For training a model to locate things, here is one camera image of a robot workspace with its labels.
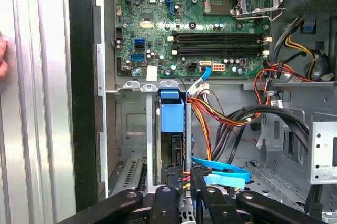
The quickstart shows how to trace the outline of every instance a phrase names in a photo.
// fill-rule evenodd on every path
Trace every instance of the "blue sata port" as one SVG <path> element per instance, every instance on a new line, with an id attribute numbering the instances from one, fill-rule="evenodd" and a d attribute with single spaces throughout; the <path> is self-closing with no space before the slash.
<path id="1" fill-rule="evenodd" d="M 135 38 L 133 40 L 133 46 L 135 49 L 143 49 L 146 46 L 146 39 L 144 38 Z"/>
<path id="2" fill-rule="evenodd" d="M 133 62 L 144 62 L 145 61 L 145 54 L 131 54 L 130 60 Z"/>

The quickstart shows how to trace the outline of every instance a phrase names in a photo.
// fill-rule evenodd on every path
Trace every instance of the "black cable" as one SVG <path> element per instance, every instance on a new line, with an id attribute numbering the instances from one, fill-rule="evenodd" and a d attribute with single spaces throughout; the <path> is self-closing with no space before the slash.
<path id="1" fill-rule="evenodd" d="M 228 159 L 228 162 L 227 162 L 228 164 L 232 164 L 232 162 L 234 160 L 234 157 L 235 157 L 235 154 L 236 154 L 236 150 L 237 150 L 237 148 L 239 146 L 239 143 L 241 141 L 241 137 L 243 135 L 243 132 L 244 132 L 245 128 L 246 128 L 246 125 L 244 125 L 243 127 L 241 127 L 240 132 L 237 134 L 237 137 L 236 137 L 236 140 L 234 142 L 234 146 L 233 146 L 231 155 L 230 155 L 230 157 Z"/>

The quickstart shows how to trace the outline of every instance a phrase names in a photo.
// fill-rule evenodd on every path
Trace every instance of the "ram slot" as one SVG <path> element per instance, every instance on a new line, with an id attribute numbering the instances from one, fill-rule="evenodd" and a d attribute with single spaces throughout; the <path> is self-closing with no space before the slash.
<path id="1" fill-rule="evenodd" d="M 257 44 L 261 40 L 258 34 L 228 34 L 228 33 L 173 33 L 174 40 L 178 43 L 190 44 L 217 44 L 239 43 Z"/>
<path id="2" fill-rule="evenodd" d="M 262 51 L 259 47 L 220 47 L 220 46 L 179 46 L 180 57 L 216 56 L 221 58 L 257 57 Z"/>

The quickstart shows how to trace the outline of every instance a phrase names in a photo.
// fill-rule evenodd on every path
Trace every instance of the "finger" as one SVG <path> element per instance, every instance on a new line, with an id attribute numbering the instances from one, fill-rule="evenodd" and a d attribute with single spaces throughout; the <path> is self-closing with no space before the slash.
<path id="1" fill-rule="evenodd" d="M 5 78 L 8 72 L 8 64 L 3 60 L 0 64 L 0 79 Z"/>
<path id="2" fill-rule="evenodd" d="M 5 37 L 0 37 L 0 61 L 4 58 L 5 51 L 7 48 L 7 39 Z"/>

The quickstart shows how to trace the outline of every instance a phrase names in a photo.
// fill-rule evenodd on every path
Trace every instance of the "motherboard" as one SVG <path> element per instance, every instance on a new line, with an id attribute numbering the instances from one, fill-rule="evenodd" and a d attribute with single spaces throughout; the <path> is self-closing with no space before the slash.
<path id="1" fill-rule="evenodd" d="M 245 0 L 247 11 L 271 0 Z M 270 20 L 238 18 L 238 0 L 115 0 L 119 76 L 251 77 L 268 56 Z"/>

